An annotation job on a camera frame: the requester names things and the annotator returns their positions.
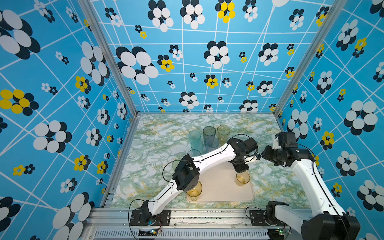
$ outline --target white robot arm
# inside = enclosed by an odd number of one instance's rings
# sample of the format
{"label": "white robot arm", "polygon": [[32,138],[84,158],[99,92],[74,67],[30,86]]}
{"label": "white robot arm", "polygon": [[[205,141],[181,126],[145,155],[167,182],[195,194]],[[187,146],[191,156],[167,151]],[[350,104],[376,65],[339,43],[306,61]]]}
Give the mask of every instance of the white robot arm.
{"label": "white robot arm", "polygon": [[[226,161],[232,161],[235,158],[236,154],[234,153],[234,149],[231,145],[227,143],[222,147],[209,152],[207,154],[193,157],[193,162],[196,168],[199,168],[199,174],[202,174],[206,170]],[[181,161],[181,166],[185,165],[186,162]],[[148,202],[148,209],[152,215],[157,215],[161,213],[164,207],[177,195],[183,192],[183,189],[177,190],[177,183],[174,179],[171,180],[167,186],[156,195],[156,197],[152,198]]]}
{"label": "white robot arm", "polygon": [[[164,207],[178,194],[194,188],[199,175],[204,171],[230,161],[236,172],[249,169],[248,163],[260,159],[255,154],[257,143],[252,138],[246,141],[231,138],[227,144],[207,154],[191,158],[185,155],[175,169],[172,180],[154,198],[141,206],[141,217],[148,224],[160,214]],[[299,212],[283,202],[269,202],[266,206],[265,220],[270,225],[283,221],[302,234],[306,239],[348,239],[357,237],[360,224],[355,217],[345,214],[322,180],[313,156],[307,149],[299,149],[295,134],[280,132],[276,135],[273,146],[267,146],[262,152],[264,159],[275,166],[291,167],[298,177],[311,205],[313,218],[306,220]]]}

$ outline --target plastic cup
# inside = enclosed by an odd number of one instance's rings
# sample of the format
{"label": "plastic cup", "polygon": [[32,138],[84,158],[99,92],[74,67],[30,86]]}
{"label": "plastic cup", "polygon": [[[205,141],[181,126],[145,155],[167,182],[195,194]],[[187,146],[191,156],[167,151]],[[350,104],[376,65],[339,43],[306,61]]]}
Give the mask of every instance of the plastic cup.
{"label": "plastic cup", "polygon": [[195,140],[200,140],[201,133],[197,130],[192,130],[189,132],[188,136],[189,136],[189,143],[192,143]]}
{"label": "plastic cup", "polygon": [[236,184],[240,187],[244,186],[245,184],[249,183],[251,180],[251,177],[249,176],[248,172],[241,172],[236,174]]}
{"label": "plastic cup", "polygon": [[191,148],[202,153],[204,150],[204,143],[201,140],[195,140],[191,143]]}
{"label": "plastic cup", "polygon": [[203,185],[201,185],[201,182],[198,181],[196,187],[187,191],[187,198],[193,202],[197,201],[202,191],[203,191]]}
{"label": "plastic cup", "polygon": [[196,150],[196,149],[192,149],[191,151],[189,151],[187,153],[190,157],[197,157],[197,156],[201,156],[201,152],[199,150]]}
{"label": "plastic cup", "polygon": [[219,146],[219,140],[217,137],[210,136],[207,138],[207,141],[205,142],[205,146],[207,148],[207,152],[211,152],[218,148]]}
{"label": "plastic cup", "polygon": [[205,127],[203,129],[204,144],[205,144],[208,137],[215,136],[215,135],[216,135],[216,129],[214,127],[211,127],[211,126]]}
{"label": "plastic cup", "polygon": [[172,168],[173,168],[173,170],[176,169],[176,167],[177,167],[177,165],[179,164],[179,162],[180,162],[180,161],[175,161],[175,162],[172,163]]}
{"label": "plastic cup", "polygon": [[224,145],[225,143],[227,143],[230,133],[231,129],[227,125],[220,125],[217,128],[217,138],[220,141],[220,145]]}

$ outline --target marble-pattern table surface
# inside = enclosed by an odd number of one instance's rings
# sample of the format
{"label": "marble-pattern table surface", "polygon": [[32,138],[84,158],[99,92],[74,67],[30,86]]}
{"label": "marble-pattern table surface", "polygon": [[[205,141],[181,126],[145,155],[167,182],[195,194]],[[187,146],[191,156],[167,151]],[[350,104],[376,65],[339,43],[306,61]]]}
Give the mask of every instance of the marble-pattern table surface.
{"label": "marble-pattern table surface", "polygon": [[[166,181],[163,167],[181,159],[189,150],[188,133],[206,126],[231,128],[230,136],[239,133],[253,137],[262,152],[272,145],[272,134],[280,132],[272,114],[141,114],[134,140],[114,195],[112,207],[128,208],[134,199],[151,199],[161,191]],[[245,136],[237,138],[246,140]],[[167,208],[265,208],[268,201],[282,201],[293,208],[310,208],[308,199],[296,175],[290,168],[275,167],[264,159],[249,165],[255,198],[252,202],[189,203],[185,193],[179,194]],[[172,164],[164,176],[171,179]],[[131,207],[142,203],[135,201]]]}

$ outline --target patterned wall panel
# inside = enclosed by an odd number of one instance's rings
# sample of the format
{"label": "patterned wall panel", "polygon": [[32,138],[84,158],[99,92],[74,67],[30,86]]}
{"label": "patterned wall panel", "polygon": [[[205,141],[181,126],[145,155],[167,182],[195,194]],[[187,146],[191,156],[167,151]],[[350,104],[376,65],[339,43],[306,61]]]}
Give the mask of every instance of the patterned wall panel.
{"label": "patterned wall panel", "polygon": [[383,13],[382,1],[349,0],[278,115],[367,240],[384,239]]}
{"label": "patterned wall panel", "polygon": [[332,3],[92,1],[142,112],[273,111]]}
{"label": "patterned wall panel", "polygon": [[132,116],[77,1],[1,1],[0,46],[0,239],[77,239]]}

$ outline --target wire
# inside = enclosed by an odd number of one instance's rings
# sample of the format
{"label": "wire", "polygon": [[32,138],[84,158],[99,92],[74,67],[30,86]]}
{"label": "wire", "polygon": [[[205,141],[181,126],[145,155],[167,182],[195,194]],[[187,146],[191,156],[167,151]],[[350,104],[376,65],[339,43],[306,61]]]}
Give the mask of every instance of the wire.
{"label": "wire", "polygon": [[[140,200],[140,201],[145,202],[145,200],[142,200],[142,199],[135,199],[135,200],[131,201],[131,204],[132,204],[134,201],[136,201],[136,200]],[[130,209],[131,209],[131,204],[129,205],[129,208],[128,208],[128,216],[129,216],[129,211],[130,211]],[[132,236],[133,236],[136,240],[138,240],[138,239],[135,237],[135,235],[133,234],[133,232],[132,232],[131,225],[129,224],[130,221],[131,221],[131,219],[128,218],[128,226],[129,226],[129,230],[131,230]]]}
{"label": "wire", "polygon": [[163,178],[164,178],[164,169],[166,168],[166,166],[168,166],[168,164],[170,164],[171,162],[177,162],[177,161],[186,161],[186,162],[194,162],[194,161],[188,161],[188,160],[174,160],[174,161],[170,161],[169,163],[167,163],[165,166],[164,166],[164,168],[163,168]]}
{"label": "wire", "polygon": [[[303,146],[303,147],[309,149],[308,147],[306,147],[306,146],[304,146],[304,145],[302,145],[302,144],[300,144],[300,143],[298,143],[298,145],[301,145],[301,146]],[[341,220],[341,222],[342,222],[342,224],[343,224],[343,226],[344,226],[345,233],[347,234],[347,237],[348,237],[348,239],[350,240],[350,237],[349,237],[349,234],[348,234],[348,230],[347,230],[347,227],[345,226],[345,223],[344,223],[343,219],[341,218],[340,214],[337,212],[336,208],[333,206],[331,200],[329,199],[327,193],[325,193],[325,190],[324,190],[323,187],[321,186],[320,181],[319,181],[319,179],[317,178],[317,176],[316,176],[316,174],[315,174],[315,172],[314,172],[314,161],[312,162],[312,171],[313,171],[313,175],[315,176],[315,178],[316,178],[316,180],[317,180],[317,183],[319,184],[319,186],[320,186],[321,189],[323,190],[324,195],[327,197],[327,199],[328,199],[329,203],[331,204],[333,210],[335,210],[336,214],[339,216],[339,218],[340,218],[340,220]]]}
{"label": "wire", "polygon": [[305,147],[306,149],[308,149],[309,151],[311,151],[312,154],[313,154],[313,156],[314,156],[314,152],[312,151],[312,149],[309,149],[309,148],[307,148],[306,146],[304,146],[304,145],[302,145],[302,144],[300,144],[300,143],[298,143],[298,145],[303,146],[303,147]]}
{"label": "wire", "polygon": [[249,219],[251,219],[251,217],[248,217],[248,215],[247,215],[247,209],[250,208],[250,207],[246,207],[246,209],[245,209],[245,216],[246,216],[247,218],[249,218]]}
{"label": "wire", "polygon": [[289,232],[291,231],[291,227],[289,227],[289,231],[288,231],[288,233],[287,233],[287,236],[285,236],[285,239],[284,240],[286,240],[287,239],[287,237],[289,236]]}
{"label": "wire", "polygon": [[248,135],[246,135],[246,134],[242,134],[242,133],[236,134],[236,135],[234,135],[234,136],[231,137],[231,138],[234,138],[234,137],[236,137],[236,136],[238,136],[238,135],[244,135],[244,136],[247,136],[248,138],[251,138],[250,136],[248,136]]}

